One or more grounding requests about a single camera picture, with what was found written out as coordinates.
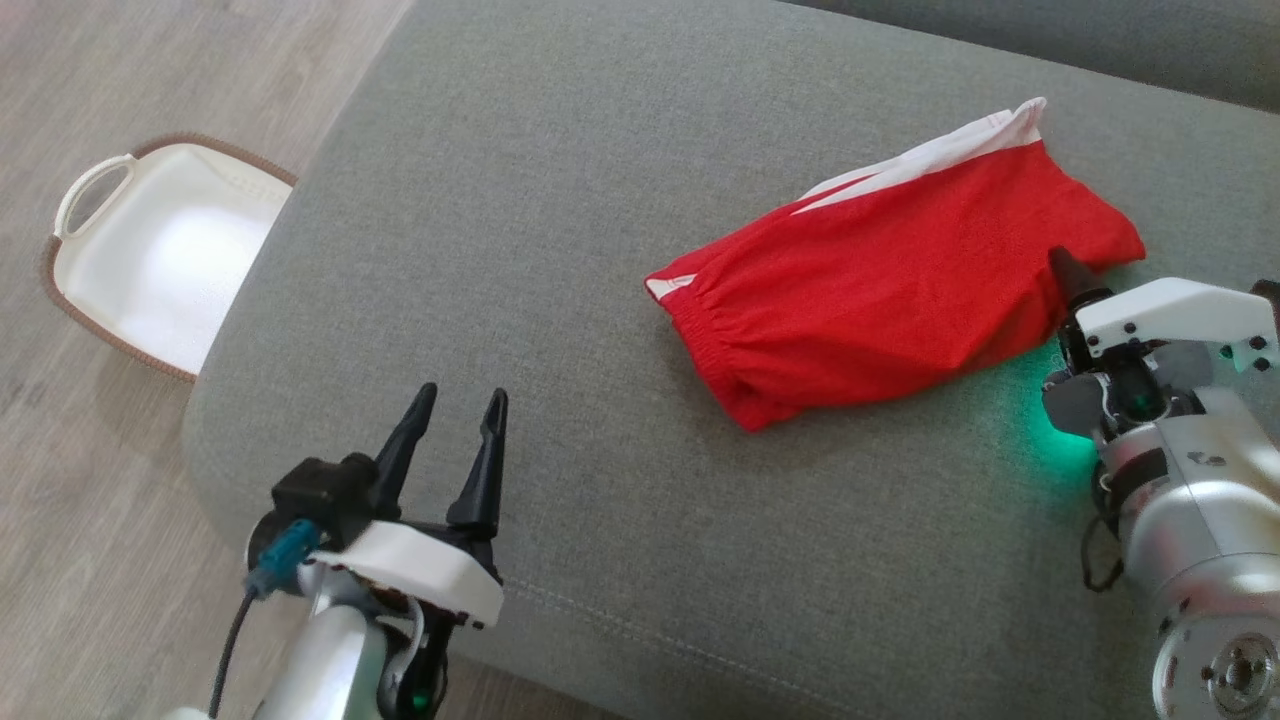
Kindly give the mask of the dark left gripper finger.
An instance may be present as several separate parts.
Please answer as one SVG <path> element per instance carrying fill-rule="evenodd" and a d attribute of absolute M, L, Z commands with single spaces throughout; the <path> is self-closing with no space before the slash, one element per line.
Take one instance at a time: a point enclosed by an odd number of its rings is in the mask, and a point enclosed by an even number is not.
<path fill-rule="evenodd" d="M 417 443 L 429 428 L 436 395 L 436 383 L 428 382 L 421 386 L 375 457 L 378 478 L 370 489 L 370 502 L 376 519 L 388 521 L 401 519 L 401 492 Z"/>
<path fill-rule="evenodd" d="M 509 397 L 494 389 L 480 424 L 480 447 L 462 491 L 447 511 L 447 525 L 474 542 L 492 541 L 500 524 Z"/>

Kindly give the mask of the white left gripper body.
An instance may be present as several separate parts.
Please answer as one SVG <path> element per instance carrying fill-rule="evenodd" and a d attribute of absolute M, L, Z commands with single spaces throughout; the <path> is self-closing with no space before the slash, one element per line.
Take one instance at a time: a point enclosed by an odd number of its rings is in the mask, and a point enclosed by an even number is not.
<path fill-rule="evenodd" d="M 378 692 L 387 717 L 433 717 L 448 689 L 448 648 L 460 626 L 497 624 L 506 596 L 499 579 L 467 550 L 399 523 L 374 521 L 340 565 L 404 600 L 412 632 L 388 661 Z"/>

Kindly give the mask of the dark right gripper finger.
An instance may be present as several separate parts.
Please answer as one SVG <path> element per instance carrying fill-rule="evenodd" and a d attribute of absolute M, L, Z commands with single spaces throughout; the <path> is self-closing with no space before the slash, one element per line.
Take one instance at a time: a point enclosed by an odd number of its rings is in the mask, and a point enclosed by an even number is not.
<path fill-rule="evenodd" d="M 1094 302 L 1107 296 L 1107 284 L 1066 247 L 1053 246 L 1050 270 L 1065 302 Z"/>

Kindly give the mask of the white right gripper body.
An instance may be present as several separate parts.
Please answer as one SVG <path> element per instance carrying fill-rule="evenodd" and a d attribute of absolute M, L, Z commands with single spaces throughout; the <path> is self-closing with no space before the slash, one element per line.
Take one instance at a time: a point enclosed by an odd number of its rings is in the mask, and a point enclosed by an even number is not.
<path fill-rule="evenodd" d="M 1193 413 L 1213 360 L 1280 370 L 1280 324 L 1266 299 L 1161 278 L 1094 302 L 1070 302 L 1059 328 L 1065 368 L 1042 386 L 1053 429 L 1098 442 Z"/>

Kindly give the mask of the red white basketball shorts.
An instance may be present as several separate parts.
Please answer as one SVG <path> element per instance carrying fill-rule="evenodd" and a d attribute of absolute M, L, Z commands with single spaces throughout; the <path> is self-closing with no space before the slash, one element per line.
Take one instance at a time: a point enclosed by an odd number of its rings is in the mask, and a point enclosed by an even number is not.
<path fill-rule="evenodd" d="M 1046 104 L 827 179 L 649 274 L 727 415 L 756 432 L 998 365 L 1064 319 L 1052 249 L 1093 272 L 1143 260 L 1134 224 L 1050 156 Z"/>

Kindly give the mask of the grey sofa seat cushion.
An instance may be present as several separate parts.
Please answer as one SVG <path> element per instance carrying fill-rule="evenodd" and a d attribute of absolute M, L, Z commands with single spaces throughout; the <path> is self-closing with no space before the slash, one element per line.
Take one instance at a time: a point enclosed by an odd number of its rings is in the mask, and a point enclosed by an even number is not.
<path fill-rule="evenodd" d="M 782 0 L 1280 115 L 1280 0 Z"/>

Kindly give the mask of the white laundry basket brown rim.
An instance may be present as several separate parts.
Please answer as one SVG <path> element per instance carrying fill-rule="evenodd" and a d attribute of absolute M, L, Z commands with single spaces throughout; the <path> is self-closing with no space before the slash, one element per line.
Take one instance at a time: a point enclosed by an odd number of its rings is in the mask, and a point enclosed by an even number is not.
<path fill-rule="evenodd" d="M 108 345 L 192 383 L 296 182 L 219 138 L 152 138 L 64 193 L 44 288 Z"/>

